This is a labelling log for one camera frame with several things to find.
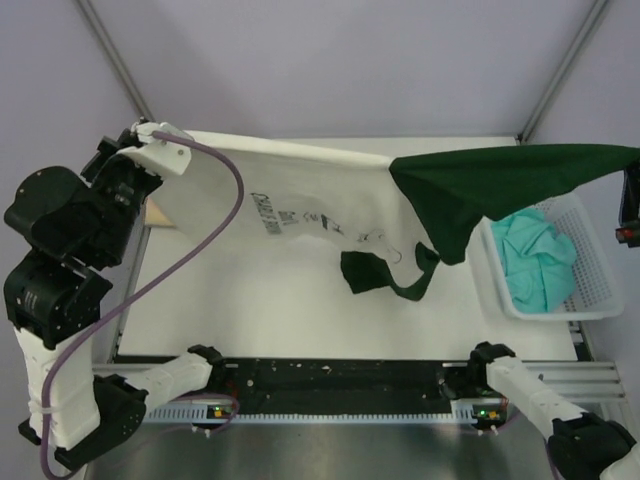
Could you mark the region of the white and green t shirt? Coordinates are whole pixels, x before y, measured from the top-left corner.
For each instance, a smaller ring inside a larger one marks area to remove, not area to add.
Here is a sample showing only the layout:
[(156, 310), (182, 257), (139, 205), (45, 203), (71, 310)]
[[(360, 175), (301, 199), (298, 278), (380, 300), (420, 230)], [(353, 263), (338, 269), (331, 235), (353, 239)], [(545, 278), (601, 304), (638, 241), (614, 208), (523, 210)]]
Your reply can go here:
[(421, 299), (439, 264), (462, 263), (483, 219), (502, 219), (623, 170), (635, 147), (499, 146), (394, 157), (199, 132), (153, 201), (183, 234), (249, 250), (308, 235), (334, 244), (354, 293), (388, 287)]

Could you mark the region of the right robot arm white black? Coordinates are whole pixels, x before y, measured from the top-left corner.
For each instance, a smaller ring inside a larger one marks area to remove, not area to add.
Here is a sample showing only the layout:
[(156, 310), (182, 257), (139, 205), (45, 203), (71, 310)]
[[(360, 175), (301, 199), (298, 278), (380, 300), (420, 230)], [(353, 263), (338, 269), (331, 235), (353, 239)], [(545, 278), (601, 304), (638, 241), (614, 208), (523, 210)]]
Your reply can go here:
[(639, 477), (639, 443), (624, 426), (559, 395), (506, 345), (478, 344), (470, 354), (466, 380), (478, 395), (502, 395), (537, 428), (563, 478)]

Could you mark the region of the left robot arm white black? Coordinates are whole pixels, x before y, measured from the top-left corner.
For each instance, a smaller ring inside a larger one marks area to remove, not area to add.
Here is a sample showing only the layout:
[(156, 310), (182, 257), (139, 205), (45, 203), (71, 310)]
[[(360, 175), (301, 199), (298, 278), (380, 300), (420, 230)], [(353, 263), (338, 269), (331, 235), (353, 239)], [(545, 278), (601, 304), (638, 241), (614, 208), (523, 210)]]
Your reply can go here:
[(30, 247), (4, 299), (28, 375), (30, 415), (19, 431), (39, 447), (45, 474), (52, 462), (74, 474), (126, 442), (147, 413), (226, 387), (221, 354), (202, 345), (128, 376), (102, 377), (92, 365), (94, 334), (121, 314), (101, 310), (112, 287), (102, 271), (122, 262), (147, 198), (201, 150), (168, 124), (137, 125), (103, 139), (80, 173), (52, 166), (31, 174), (5, 212)]

